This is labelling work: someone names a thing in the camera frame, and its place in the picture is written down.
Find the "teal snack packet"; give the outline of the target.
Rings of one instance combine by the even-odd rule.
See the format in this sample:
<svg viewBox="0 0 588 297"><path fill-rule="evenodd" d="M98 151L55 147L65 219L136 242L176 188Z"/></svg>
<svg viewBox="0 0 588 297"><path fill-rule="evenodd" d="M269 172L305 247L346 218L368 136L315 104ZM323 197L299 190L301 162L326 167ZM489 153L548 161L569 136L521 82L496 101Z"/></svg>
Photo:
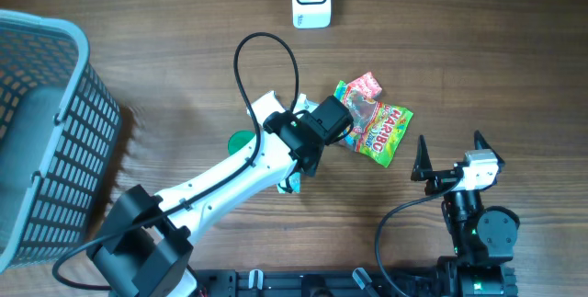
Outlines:
<svg viewBox="0 0 588 297"><path fill-rule="evenodd" d="M277 191L281 194L300 193L301 174L292 173L288 178L277 184Z"/></svg>

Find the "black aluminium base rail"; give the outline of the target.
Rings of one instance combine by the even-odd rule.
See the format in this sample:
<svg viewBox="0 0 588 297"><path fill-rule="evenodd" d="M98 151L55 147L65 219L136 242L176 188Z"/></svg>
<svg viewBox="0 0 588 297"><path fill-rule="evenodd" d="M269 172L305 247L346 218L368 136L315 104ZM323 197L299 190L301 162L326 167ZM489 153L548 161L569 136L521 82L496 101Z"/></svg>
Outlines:
<svg viewBox="0 0 588 297"><path fill-rule="evenodd" d="M519 295L515 272L504 266L402 268L389 272L391 287L379 271L199 270L197 297L237 296L503 296Z"/></svg>

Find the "grey plastic mesh basket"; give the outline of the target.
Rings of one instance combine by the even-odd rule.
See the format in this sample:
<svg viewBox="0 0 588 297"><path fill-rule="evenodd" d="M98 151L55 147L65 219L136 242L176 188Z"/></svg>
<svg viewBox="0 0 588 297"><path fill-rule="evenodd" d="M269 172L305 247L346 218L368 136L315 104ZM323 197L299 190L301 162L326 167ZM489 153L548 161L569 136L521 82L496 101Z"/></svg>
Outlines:
<svg viewBox="0 0 588 297"><path fill-rule="evenodd" d="M1 269L85 239L122 125L74 23L1 12Z"/></svg>

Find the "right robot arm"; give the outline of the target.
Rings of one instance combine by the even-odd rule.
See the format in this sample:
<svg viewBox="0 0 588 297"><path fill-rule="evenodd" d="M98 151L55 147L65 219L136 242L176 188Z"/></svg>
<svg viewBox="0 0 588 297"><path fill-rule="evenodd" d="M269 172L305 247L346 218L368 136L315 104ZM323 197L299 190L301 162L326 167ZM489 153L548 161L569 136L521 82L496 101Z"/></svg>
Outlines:
<svg viewBox="0 0 588 297"><path fill-rule="evenodd" d="M486 207L481 193L497 183L504 160L479 131L474 148L451 169L434 170L423 136L418 139L411 180L426 183L427 196L441 196L442 215L454 246L453 257L440 257L431 284L434 296L506 296L519 294L514 258L519 217L502 206Z"/></svg>

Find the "white tissue pack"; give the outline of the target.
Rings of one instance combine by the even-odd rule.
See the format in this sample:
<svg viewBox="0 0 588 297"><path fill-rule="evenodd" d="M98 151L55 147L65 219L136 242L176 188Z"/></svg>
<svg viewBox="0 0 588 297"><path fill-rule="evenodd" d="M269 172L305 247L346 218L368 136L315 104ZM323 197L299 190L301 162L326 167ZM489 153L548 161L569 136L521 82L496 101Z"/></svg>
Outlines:
<svg viewBox="0 0 588 297"><path fill-rule="evenodd" d="M296 101L295 107L293 109L293 112L298 113L301 111L308 111L312 113L315 109L318 108L318 106L318 103L309 100L305 94L300 93Z"/></svg>

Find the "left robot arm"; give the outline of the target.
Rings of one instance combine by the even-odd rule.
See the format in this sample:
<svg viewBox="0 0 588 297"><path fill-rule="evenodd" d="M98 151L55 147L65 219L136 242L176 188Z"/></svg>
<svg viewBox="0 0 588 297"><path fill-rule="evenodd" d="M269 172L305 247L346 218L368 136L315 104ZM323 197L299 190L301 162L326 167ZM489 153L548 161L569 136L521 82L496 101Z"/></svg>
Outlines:
<svg viewBox="0 0 588 297"><path fill-rule="evenodd" d="M86 254L113 296L188 296L197 289L188 261L221 217L295 172L315 174L325 146L353 122L334 96L284 109L274 92L252 105L261 135L206 172L150 195L137 185L114 203Z"/></svg>

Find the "green lid plastic jar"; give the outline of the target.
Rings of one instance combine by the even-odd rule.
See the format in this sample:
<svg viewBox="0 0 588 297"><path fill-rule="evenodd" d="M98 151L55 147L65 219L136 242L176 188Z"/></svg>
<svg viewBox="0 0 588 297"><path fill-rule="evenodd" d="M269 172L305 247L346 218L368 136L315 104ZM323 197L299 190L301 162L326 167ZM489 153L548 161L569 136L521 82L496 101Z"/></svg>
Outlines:
<svg viewBox="0 0 588 297"><path fill-rule="evenodd" d="M234 133L228 141L229 155L236 154L254 138L255 133L253 131L237 131Z"/></svg>

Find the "red small snack pack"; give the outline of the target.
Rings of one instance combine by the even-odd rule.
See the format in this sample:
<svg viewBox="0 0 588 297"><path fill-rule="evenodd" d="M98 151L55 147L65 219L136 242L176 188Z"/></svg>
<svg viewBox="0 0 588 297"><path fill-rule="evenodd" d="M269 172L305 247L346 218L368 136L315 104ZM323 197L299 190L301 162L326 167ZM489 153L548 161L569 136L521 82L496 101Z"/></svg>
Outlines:
<svg viewBox="0 0 588 297"><path fill-rule="evenodd" d="M377 99L382 92L382 87L371 72L366 72L347 86L371 99Z"/></svg>

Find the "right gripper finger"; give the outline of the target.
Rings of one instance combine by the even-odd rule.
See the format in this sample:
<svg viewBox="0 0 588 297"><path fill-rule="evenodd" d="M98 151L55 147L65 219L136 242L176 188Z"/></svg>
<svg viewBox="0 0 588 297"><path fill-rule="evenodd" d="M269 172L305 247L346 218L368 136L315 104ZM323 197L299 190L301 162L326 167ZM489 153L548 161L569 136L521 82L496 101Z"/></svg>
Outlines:
<svg viewBox="0 0 588 297"><path fill-rule="evenodd" d="M476 150L490 150L497 159L497 166L505 166L504 160L498 153L487 143L480 131L474 132L474 147Z"/></svg>
<svg viewBox="0 0 588 297"><path fill-rule="evenodd" d="M427 180L433 176L433 168L426 146L425 138L420 135L417 143L417 152L413 164L412 180Z"/></svg>

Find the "haribo gummy bag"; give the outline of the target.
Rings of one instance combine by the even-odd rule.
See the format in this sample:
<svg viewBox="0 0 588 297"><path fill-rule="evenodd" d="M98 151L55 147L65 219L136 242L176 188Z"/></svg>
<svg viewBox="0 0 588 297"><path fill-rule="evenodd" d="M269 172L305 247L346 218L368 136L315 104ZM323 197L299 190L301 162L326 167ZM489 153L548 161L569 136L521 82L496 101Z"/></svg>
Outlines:
<svg viewBox="0 0 588 297"><path fill-rule="evenodd" d="M339 82L334 96L349 109L354 120L353 130L338 143L388 167L413 113L369 98L344 81Z"/></svg>

